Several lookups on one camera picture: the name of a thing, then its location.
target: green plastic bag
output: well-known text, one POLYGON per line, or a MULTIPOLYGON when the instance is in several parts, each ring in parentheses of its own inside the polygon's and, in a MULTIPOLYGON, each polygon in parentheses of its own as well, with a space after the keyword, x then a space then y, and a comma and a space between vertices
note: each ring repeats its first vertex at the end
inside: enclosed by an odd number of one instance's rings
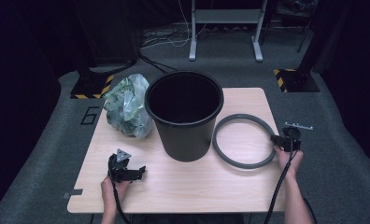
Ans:
POLYGON ((148 81, 140 74, 124 78, 104 95, 107 122, 125 135, 145 138, 152 129, 152 118, 144 107, 148 81))

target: person's hand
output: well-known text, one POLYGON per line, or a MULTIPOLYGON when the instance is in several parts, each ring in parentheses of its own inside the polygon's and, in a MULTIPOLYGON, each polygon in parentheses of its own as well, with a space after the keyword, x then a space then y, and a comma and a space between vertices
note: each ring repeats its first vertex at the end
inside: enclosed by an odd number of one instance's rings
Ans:
MULTIPOLYGON (((278 164, 281 170, 284 170, 289 158, 290 152, 284 151, 281 147, 275 146, 275 151, 278 156, 278 164)), ((299 165, 301 164, 302 158, 304 157, 304 152, 302 150, 297 150, 292 153, 294 158, 291 161, 291 166, 287 172, 287 175, 296 177, 296 172, 298 171, 299 165)))
MULTIPOLYGON (((129 187, 130 183, 131 183, 130 181, 123 181, 120 183, 115 182, 120 202, 123 200, 124 194, 126 193, 126 190, 129 187)), ((114 220, 117 213, 117 207, 115 202, 115 196, 113 193, 112 182, 109 175, 107 175, 106 178, 101 182, 101 192, 104 202, 103 221, 114 220)))

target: gray floor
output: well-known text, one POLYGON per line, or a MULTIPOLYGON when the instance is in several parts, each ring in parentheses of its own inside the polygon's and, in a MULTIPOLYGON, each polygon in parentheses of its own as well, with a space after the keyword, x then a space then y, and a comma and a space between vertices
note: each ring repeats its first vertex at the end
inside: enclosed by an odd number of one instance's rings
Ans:
MULTIPOLYGON (((251 34, 232 32, 199 40, 195 62, 188 60, 190 42, 183 47, 164 44, 141 52, 155 62, 179 70, 211 75, 224 88, 263 88, 278 128, 285 121, 314 127, 314 131, 303 132, 302 148, 306 156, 298 178, 302 190, 309 195, 318 222, 370 223, 370 160, 343 126, 320 75, 312 74, 320 92, 282 93, 278 87, 273 70, 296 68, 305 53, 307 45, 301 53, 296 53, 300 31, 269 30, 262 46, 262 63, 255 62, 251 34)), ((112 86, 136 73, 149 82, 162 74, 139 60, 133 67, 115 75, 112 86)), ((102 99, 69 99, 77 80, 76 72, 60 78, 59 103, 32 155, 0 203, 0 223, 91 221, 91 214, 68 213, 68 199, 63 198, 77 181, 95 128, 95 123, 81 125, 83 116, 90 106, 98 106, 91 111, 99 115, 104 103, 102 99)), ((251 223, 263 223, 264 216, 253 214, 251 223)), ((99 223, 100 218, 101 215, 95 215, 93 223, 99 223)), ((274 214, 270 223, 283 223, 283 214, 274 214)))

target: black bucket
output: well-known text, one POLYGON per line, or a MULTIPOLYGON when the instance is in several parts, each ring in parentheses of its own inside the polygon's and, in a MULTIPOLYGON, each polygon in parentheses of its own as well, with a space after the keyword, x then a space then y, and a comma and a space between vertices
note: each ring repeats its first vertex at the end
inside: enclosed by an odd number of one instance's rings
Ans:
POLYGON ((177 161, 196 161, 208 152, 223 92, 209 76, 175 72, 154 80, 145 108, 155 121, 164 150, 177 161))

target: yellow black hazard tape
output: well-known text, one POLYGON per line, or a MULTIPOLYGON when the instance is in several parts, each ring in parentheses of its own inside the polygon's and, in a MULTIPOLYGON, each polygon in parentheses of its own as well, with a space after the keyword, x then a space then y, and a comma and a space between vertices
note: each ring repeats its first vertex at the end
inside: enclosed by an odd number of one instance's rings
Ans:
POLYGON ((274 70, 278 86, 280 87, 282 92, 287 92, 283 76, 280 74, 281 71, 294 72, 296 70, 295 69, 275 69, 274 70))
POLYGON ((113 75, 107 78, 107 82, 102 90, 93 94, 71 94, 71 99, 96 99, 101 98, 107 91, 109 91, 110 84, 113 80, 113 75))

